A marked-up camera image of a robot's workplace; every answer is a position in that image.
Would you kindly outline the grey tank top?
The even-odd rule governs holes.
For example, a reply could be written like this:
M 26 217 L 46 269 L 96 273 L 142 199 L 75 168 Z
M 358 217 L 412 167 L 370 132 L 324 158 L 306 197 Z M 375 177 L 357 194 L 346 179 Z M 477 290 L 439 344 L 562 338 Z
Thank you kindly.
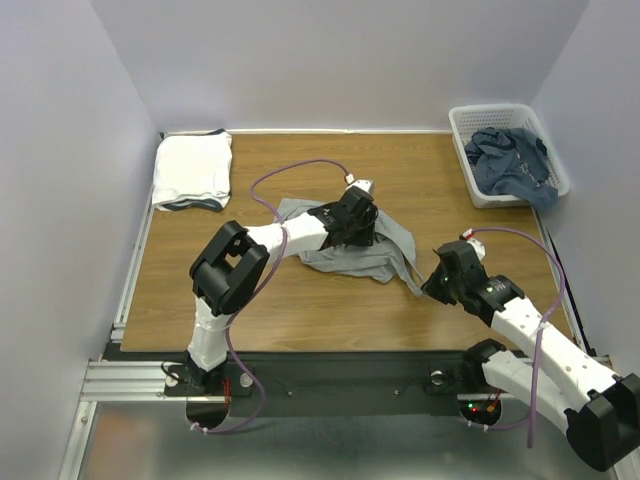
M 317 271 L 369 277 L 386 284 L 401 279 L 416 297 L 422 297 L 424 276 L 418 271 L 412 234 L 381 211 L 375 221 L 371 246 L 338 245 L 321 251 L 304 251 L 301 262 Z

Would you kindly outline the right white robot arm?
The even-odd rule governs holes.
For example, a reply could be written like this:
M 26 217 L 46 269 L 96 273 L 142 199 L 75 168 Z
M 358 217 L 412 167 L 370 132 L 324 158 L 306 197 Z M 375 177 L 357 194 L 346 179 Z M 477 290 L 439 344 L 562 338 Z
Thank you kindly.
M 552 422 L 589 467 L 605 472 L 639 447 L 639 377 L 621 376 L 545 321 L 524 291 L 490 276 L 484 245 L 460 239 L 437 249 L 439 263 L 423 285 L 429 297 L 459 304 L 525 354 L 517 358 L 488 339 L 466 352 L 463 384 L 487 385 L 526 403 Z

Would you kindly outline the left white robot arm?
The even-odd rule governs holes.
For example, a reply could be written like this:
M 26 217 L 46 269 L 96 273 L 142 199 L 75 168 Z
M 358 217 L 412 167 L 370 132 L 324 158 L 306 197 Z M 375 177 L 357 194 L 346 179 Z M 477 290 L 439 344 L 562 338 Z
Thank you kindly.
M 228 322 L 260 291 L 267 266 L 338 245 L 370 245 L 377 207 L 374 182 L 356 180 L 342 197 L 295 218 L 264 226 L 225 223 L 192 264 L 195 323 L 187 348 L 187 381 L 199 393 L 215 392 L 226 361 Z

